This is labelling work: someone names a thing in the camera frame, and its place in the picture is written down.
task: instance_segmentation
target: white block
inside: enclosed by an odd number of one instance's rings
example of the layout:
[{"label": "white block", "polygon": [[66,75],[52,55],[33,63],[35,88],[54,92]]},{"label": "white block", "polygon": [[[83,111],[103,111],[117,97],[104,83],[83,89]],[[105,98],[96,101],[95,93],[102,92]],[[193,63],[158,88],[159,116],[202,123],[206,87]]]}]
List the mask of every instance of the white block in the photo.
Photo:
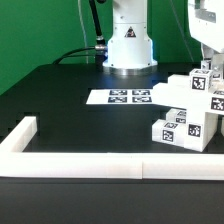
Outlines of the white block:
[{"label": "white block", "polygon": [[151,94],[154,104],[186,108],[191,93],[189,88],[159,83],[153,87]]},{"label": "white block", "polygon": [[216,90],[208,99],[208,112],[224,115],[224,91]]},{"label": "white block", "polygon": [[152,140],[183,147],[185,132],[185,124],[158,120],[152,126]]},{"label": "white block", "polygon": [[170,109],[166,114],[166,120],[176,123],[185,124],[186,123],[186,110],[180,109]]},{"label": "white block", "polygon": [[189,76],[173,74],[168,78],[168,84],[189,87]]},{"label": "white block", "polygon": [[[123,160],[138,161],[142,179],[224,180],[224,155],[178,153],[4,153],[0,177],[114,178],[108,175],[108,158],[115,169]],[[132,173],[131,161],[125,166]]]},{"label": "white block", "polygon": [[202,152],[217,131],[218,115],[189,109],[184,147]]},{"label": "white block", "polygon": [[212,70],[194,69],[190,72],[190,89],[207,92],[212,86],[212,78]]},{"label": "white block", "polygon": [[36,132],[36,117],[25,117],[0,144],[0,153],[22,152]]}]

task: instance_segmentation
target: green wall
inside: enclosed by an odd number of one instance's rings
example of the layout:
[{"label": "green wall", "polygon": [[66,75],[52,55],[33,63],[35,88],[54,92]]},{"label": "green wall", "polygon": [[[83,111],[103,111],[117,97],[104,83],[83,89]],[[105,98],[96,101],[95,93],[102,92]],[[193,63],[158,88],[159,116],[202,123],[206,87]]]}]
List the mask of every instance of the green wall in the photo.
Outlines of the green wall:
[{"label": "green wall", "polygon": [[[170,0],[149,0],[148,34],[159,62],[190,62]],[[188,30],[187,0],[173,0],[194,61],[200,61],[200,45]],[[112,35],[112,0],[97,5],[102,30]],[[84,46],[78,0],[0,1],[0,94],[38,65],[49,64],[61,54]],[[88,45],[95,35],[88,0],[82,0]],[[85,62],[84,58],[73,63]]]}]

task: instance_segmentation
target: black tabletop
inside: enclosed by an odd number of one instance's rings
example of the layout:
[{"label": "black tabletop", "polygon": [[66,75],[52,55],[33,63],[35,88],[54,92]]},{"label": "black tabletop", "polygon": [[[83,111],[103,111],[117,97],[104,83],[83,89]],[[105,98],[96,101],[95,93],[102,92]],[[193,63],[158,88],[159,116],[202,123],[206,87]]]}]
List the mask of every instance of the black tabletop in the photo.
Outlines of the black tabletop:
[{"label": "black tabletop", "polygon": [[[24,116],[38,133],[26,152],[196,153],[152,142],[157,105],[86,105],[92,89],[151,89],[196,65],[161,64],[142,76],[95,65],[44,65],[0,97],[3,140]],[[219,132],[204,153],[222,153]],[[0,178],[0,223],[222,223],[222,181]]]},{"label": "black tabletop", "polygon": [[[194,153],[152,142],[152,124],[164,119],[170,108],[86,105],[92,89],[152,89],[173,73],[188,74],[192,67],[163,64],[152,74],[127,78],[105,74],[94,64],[40,66],[0,97],[1,139],[24,116],[34,115],[38,133],[27,151]],[[214,139],[205,152],[223,151],[222,136]]]}]

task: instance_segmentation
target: white wooden block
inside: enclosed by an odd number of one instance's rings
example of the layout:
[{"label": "white wooden block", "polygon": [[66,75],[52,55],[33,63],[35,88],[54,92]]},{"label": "white wooden block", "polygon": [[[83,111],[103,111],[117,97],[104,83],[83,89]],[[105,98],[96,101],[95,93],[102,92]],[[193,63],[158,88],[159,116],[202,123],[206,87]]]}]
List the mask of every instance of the white wooden block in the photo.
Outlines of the white wooden block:
[{"label": "white wooden block", "polygon": [[166,120],[172,121],[176,123],[185,124],[186,123],[186,110],[180,110],[180,109],[170,109],[166,114]]},{"label": "white wooden block", "polygon": [[184,147],[185,124],[158,120],[152,126],[152,140]]},{"label": "white wooden block", "polygon": [[189,109],[184,147],[202,152],[217,130],[218,115]]},{"label": "white wooden block", "polygon": [[207,92],[212,86],[212,78],[212,70],[194,69],[190,72],[190,89]]},{"label": "white wooden block", "polygon": [[25,117],[0,144],[0,153],[22,152],[36,132],[36,117]]},{"label": "white wooden block", "polygon": [[190,90],[182,86],[173,86],[166,83],[159,83],[153,87],[153,103],[164,106],[186,108],[189,100]]},{"label": "white wooden block", "polygon": [[208,99],[208,112],[224,115],[224,91],[217,90]]},{"label": "white wooden block", "polygon": [[169,85],[188,87],[189,86],[189,76],[176,75],[176,74],[171,75],[168,78],[168,84]]}]

